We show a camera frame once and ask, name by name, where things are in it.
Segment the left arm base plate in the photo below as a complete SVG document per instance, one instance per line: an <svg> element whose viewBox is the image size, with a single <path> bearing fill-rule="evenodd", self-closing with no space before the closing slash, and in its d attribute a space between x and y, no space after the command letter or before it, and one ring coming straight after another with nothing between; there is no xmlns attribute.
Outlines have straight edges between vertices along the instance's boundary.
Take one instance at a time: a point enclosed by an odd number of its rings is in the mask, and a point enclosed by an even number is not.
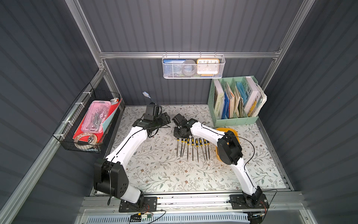
<svg viewBox="0 0 358 224"><path fill-rule="evenodd" d="M137 203L121 201L118 212L154 212L157 210L157 197L142 197Z"/></svg>

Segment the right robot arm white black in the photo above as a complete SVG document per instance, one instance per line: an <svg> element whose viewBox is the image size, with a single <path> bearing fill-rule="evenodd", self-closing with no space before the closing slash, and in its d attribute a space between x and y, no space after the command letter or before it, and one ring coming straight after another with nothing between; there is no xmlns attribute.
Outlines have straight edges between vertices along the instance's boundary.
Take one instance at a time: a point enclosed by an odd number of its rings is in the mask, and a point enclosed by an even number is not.
<svg viewBox="0 0 358 224"><path fill-rule="evenodd" d="M247 206L253 208L264 201L263 191L247 171L241 145L232 131L215 130L195 119L187 120L181 114L177 114L172 121L176 125L174 137L188 138L189 136L198 136L217 147L219 158L223 163L230 166L239 180Z"/></svg>

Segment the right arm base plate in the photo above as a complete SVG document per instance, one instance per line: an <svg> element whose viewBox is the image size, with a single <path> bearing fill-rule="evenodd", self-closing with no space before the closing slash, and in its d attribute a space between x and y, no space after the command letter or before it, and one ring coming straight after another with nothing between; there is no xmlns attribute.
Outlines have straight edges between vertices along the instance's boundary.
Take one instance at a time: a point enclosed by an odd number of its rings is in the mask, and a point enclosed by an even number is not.
<svg viewBox="0 0 358 224"><path fill-rule="evenodd" d="M231 204L233 210L269 208L269 202L265 194L261 194L257 199L246 197L244 194L233 194L229 196L228 203Z"/></svg>

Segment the yellow black file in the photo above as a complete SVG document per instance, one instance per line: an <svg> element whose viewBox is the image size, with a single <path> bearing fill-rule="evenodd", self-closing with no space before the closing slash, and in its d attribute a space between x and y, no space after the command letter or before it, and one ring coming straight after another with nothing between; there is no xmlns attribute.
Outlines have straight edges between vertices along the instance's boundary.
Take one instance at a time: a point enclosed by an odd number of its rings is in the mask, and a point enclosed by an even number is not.
<svg viewBox="0 0 358 224"><path fill-rule="evenodd" d="M180 148L180 157L183 156L183 145L184 145L184 139L181 138L181 148Z"/></svg>
<svg viewBox="0 0 358 224"><path fill-rule="evenodd" d="M202 143L202 139L199 138L199 145L201 147L201 151L202 151L202 154L203 154L203 159L204 161L206 161L206 158L205 158L205 153L204 153L204 149L203 149L203 143Z"/></svg>
<svg viewBox="0 0 358 224"><path fill-rule="evenodd" d="M191 138L191 145L192 145L192 161L194 161L194 137Z"/></svg>
<svg viewBox="0 0 358 224"><path fill-rule="evenodd" d="M189 160L190 138L187 138L187 139L186 139L186 144L187 144L186 158L187 158L187 161L188 161L188 160Z"/></svg>
<svg viewBox="0 0 358 224"><path fill-rule="evenodd" d="M199 145L198 145L198 139L195 139L195 146L196 146L196 153L197 153L197 162L199 162Z"/></svg>
<svg viewBox="0 0 358 224"><path fill-rule="evenodd" d="M204 149L205 149L205 161L208 161L208 152L207 152L207 141L203 139Z"/></svg>
<svg viewBox="0 0 358 224"><path fill-rule="evenodd" d="M177 148L176 148L176 156L177 157L179 156L179 142L180 142L180 139L177 137Z"/></svg>
<svg viewBox="0 0 358 224"><path fill-rule="evenodd" d="M182 150L182 154L181 154L182 157L184 157L186 145L187 145L187 138L185 138L183 140L183 150Z"/></svg>
<svg viewBox="0 0 358 224"><path fill-rule="evenodd" d="M207 146L207 160L210 160L210 148L209 148L210 142L206 140L206 146Z"/></svg>

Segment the yellow storage tray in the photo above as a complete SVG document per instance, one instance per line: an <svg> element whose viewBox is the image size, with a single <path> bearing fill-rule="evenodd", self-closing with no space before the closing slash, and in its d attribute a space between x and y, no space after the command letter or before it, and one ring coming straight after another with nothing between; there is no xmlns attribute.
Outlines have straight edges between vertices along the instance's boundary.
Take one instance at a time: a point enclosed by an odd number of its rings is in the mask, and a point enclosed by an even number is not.
<svg viewBox="0 0 358 224"><path fill-rule="evenodd" d="M237 165L239 159L242 158L242 148L237 132L231 128L218 128L217 131L224 132L217 142L217 158L226 165Z"/></svg>

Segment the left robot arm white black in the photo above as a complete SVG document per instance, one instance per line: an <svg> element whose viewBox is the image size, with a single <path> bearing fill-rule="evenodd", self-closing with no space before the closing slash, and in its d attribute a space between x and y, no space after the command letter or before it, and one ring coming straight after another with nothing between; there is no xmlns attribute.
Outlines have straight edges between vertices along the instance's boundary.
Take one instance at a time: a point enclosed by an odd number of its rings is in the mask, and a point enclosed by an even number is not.
<svg viewBox="0 0 358 224"><path fill-rule="evenodd" d="M143 205L141 190L129 184L126 166L138 147L151 136L152 132L171 123L167 113L152 120L137 119L120 145L104 159L97 159L94 165L94 190L111 197Z"/></svg>

